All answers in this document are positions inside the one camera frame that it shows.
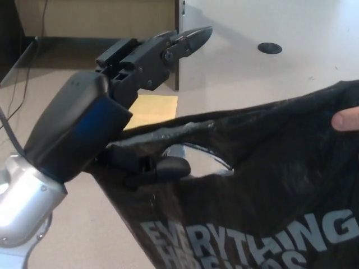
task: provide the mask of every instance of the white lettering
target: white lettering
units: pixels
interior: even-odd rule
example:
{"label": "white lettering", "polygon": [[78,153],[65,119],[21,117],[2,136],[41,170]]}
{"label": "white lettering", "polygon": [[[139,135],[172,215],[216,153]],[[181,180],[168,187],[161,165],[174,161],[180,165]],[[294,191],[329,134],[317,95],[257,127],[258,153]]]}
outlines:
{"label": "white lettering", "polygon": [[201,259],[204,269],[220,269],[218,259],[216,257],[205,257]]}
{"label": "white lettering", "polygon": [[153,228],[156,228],[153,221],[142,222],[141,226],[155,245],[166,245],[166,241],[161,238],[159,232],[157,230],[152,230]]}
{"label": "white lettering", "polygon": [[264,243],[264,246],[262,248],[257,247],[254,241],[254,237],[252,235],[247,235],[247,242],[249,250],[258,265],[262,264],[265,261],[265,253],[270,251],[272,252],[272,254],[277,254],[282,251],[278,243],[273,238],[262,238],[262,242]]}
{"label": "white lettering", "polygon": [[243,242],[246,241],[246,235],[240,233],[239,231],[231,229],[227,229],[227,234],[229,237],[232,237],[234,239],[234,242],[236,243],[237,252],[240,257],[241,264],[248,265],[248,260],[243,249]]}
{"label": "white lettering", "polygon": [[[340,231],[335,228],[335,223],[340,222]],[[323,217],[323,232],[333,244],[348,241],[359,236],[359,226],[351,210],[340,210],[327,213]]]}
{"label": "white lettering", "polygon": [[265,261],[260,268],[261,269],[282,269],[280,264],[273,259],[269,259],[269,260]]}
{"label": "white lettering", "polygon": [[213,234],[213,237],[214,237],[214,239],[216,240],[216,242],[218,244],[218,249],[219,249],[220,256],[223,259],[228,259],[227,254],[226,254],[225,249],[224,249],[225,228],[224,227],[219,227],[218,228],[218,234],[217,234],[213,224],[207,224],[207,227],[210,230],[210,232]]}
{"label": "white lettering", "polygon": [[307,250],[303,238],[304,236],[317,251],[325,251],[326,245],[324,243],[323,237],[321,236],[314,214],[307,214],[304,216],[304,218],[308,223],[309,230],[298,221],[292,222],[287,227],[296,242],[298,250]]}
{"label": "white lettering", "polygon": [[193,255],[193,251],[190,247],[190,244],[188,243],[188,238],[185,229],[180,224],[176,224],[176,229],[177,229],[178,237],[180,238],[179,240],[181,242],[181,247],[183,251],[188,255]]}
{"label": "white lettering", "polygon": [[280,233],[276,234],[275,237],[279,240],[282,246],[288,250],[293,251],[295,250],[292,240],[289,238],[289,235],[286,231],[281,231]]}
{"label": "white lettering", "polygon": [[170,245],[165,247],[157,245],[156,247],[164,263],[166,264],[167,269],[180,268],[180,262],[173,250],[173,247],[171,247]]}
{"label": "white lettering", "polygon": [[156,221],[155,224],[158,230],[160,230],[161,233],[163,233],[175,247],[178,247],[177,231],[174,223],[172,221],[168,221],[168,229],[160,221]]}
{"label": "white lettering", "polygon": [[284,264],[290,268],[290,269],[305,269],[304,267],[301,267],[293,262],[295,260],[297,263],[306,263],[305,257],[298,252],[295,251],[287,251],[284,252],[282,255],[282,259]]}
{"label": "white lettering", "polygon": [[215,256],[214,249],[210,244],[211,235],[205,226],[202,225],[189,226],[186,228],[186,230],[197,257],[204,256],[201,247],[207,249],[207,251],[212,256]]}

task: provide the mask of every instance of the robotic arm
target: robotic arm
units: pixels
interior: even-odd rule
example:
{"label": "robotic arm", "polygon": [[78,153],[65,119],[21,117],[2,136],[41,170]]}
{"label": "robotic arm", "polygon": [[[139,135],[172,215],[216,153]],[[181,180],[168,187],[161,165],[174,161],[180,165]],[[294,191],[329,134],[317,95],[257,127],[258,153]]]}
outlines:
{"label": "robotic arm", "polygon": [[155,90],[211,34],[204,27],[121,39],[96,60],[95,71],[78,72],[64,84],[37,121],[24,155],[11,155],[0,170],[1,269],[27,268],[67,195],[65,183],[123,131],[137,91]]}

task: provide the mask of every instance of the black cable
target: black cable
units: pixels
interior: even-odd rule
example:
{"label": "black cable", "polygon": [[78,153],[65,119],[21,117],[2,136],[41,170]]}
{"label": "black cable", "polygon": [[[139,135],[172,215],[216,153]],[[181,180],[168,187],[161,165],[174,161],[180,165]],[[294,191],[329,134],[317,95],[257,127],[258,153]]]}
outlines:
{"label": "black cable", "polygon": [[24,153],[24,149],[21,147],[20,143],[18,142],[15,134],[13,133],[9,122],[7,121],[7,118],[4,114],[4,111],[1,109],[0,107],[0,120],[2,122],[2,126],[4,127],[7,135],[9,136],[9,139],[11,141],[11,143],[13,144],[15,150],[21,155],[21,156],[25,156]]}
{"label": "black cable", "polygon": [[[2,123],[2,126],[0,127],[0,130],[2,128],[5,129],[11,143],[13,144],[15,150],[21,155],[21,156],[25,156],[25,153],[24,153],[24,149],[21,147],[19,141],[17,140],[13,130],[11,129],[11,126],[9,124],[9,120],[15,115],[16,112],[18,112],[20,110],[20,108],[22,107],[22,105],[24,104],[25,102],[25,99],[26,99],[26,93],[27,93],[27,86],[29,84],[29,78],[30,78],[30,70],[31,70],[31,66],[33,65],[33,63],[36,61],[37,57],[39,56],[40,54],[40,49],[41,49],[41,44],[42,44],[42,40],[43,40],[43,37],[44,37],[44,32],[45,32],[45,14],[46,14],[46,8],[47,8],[47,4],[48,4],[48,1],[49,0],[45,0],[45,5],[44,5],[44,9],[43,9],[43,14],[42,14],[42,29],[41,29],[41,37],[40,39],[37,40],[37,43],[38,43],[38,47],[37,47],[37,50],[36,50],[36,53],[35,55],[33,56],[31,62],[29,63],[29,66],[27,68],[27,74],[26,74],[26,82],[25,82],[25,89],[24,89],[24,94],[23,94],[23,97],[22,97],[22,102],[20,103],[20,105],[15,109],[15,111],[9,116],[9,117],[6,117],[5,114],[4,114],[4,111],[2,110],[2,108],[0,107],[0,121]],[[13,102],[13,99],[14,99],[14,95],[15,95],[15,90],[16,90],[16,83],[17,83],[17,76],[16,76],[16,79],[15,79],[15,85],[14,85],[14,90],[13,90],[13,97],[12,97],[12,100],[10,102],[10,105],[9,105],[9,112],[10,112],[10,106]]]}

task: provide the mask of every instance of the black screw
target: black screw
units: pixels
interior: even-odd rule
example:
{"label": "black screw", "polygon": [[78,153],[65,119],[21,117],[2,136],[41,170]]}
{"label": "black screw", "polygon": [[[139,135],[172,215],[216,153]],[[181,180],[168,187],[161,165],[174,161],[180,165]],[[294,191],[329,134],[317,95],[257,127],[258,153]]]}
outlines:
{"label": "black screw", "polygon": [[164,58],[167,62],[171,62],[173,60],[173,53],[172,52],[166,52],[164,54]]}

